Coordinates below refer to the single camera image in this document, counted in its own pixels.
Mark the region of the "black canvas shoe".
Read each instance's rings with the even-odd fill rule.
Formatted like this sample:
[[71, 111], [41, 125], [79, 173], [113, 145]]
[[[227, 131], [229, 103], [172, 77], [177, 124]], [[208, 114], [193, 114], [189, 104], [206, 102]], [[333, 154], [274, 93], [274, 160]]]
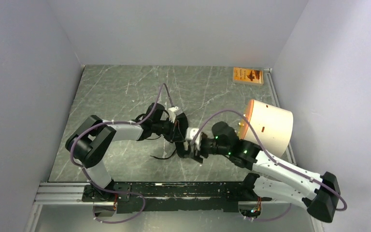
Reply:
[[180, 158], [188, 158], [188, 142], [186, 141], [186, 130], [188, 128], [188, 119], [185, 113], [177, 116], [174, 123], [169, 119], [153, 122], [151, 126], [152, 133], [162, 135], [169, 143], [174, 143], [176, 152]]

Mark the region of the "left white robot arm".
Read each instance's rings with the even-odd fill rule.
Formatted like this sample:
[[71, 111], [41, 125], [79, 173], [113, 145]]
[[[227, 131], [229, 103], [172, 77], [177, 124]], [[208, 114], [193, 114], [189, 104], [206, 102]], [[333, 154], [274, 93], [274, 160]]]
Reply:
[[187, 128], [188, 119], [181, 108], [166, 109], [162, 104], [153, 103], [145, 113], [130, 121], [111, 122], [96, 115], [89, 116], [67, 139], [65, 148], [94, 181], [94, 195], [108, 201], [114, 196], [114, 180], [105, 168], [103, 157], [112, 142], [149, 140], [155, 134], [175, 144], [181, 156], [186, 153]]

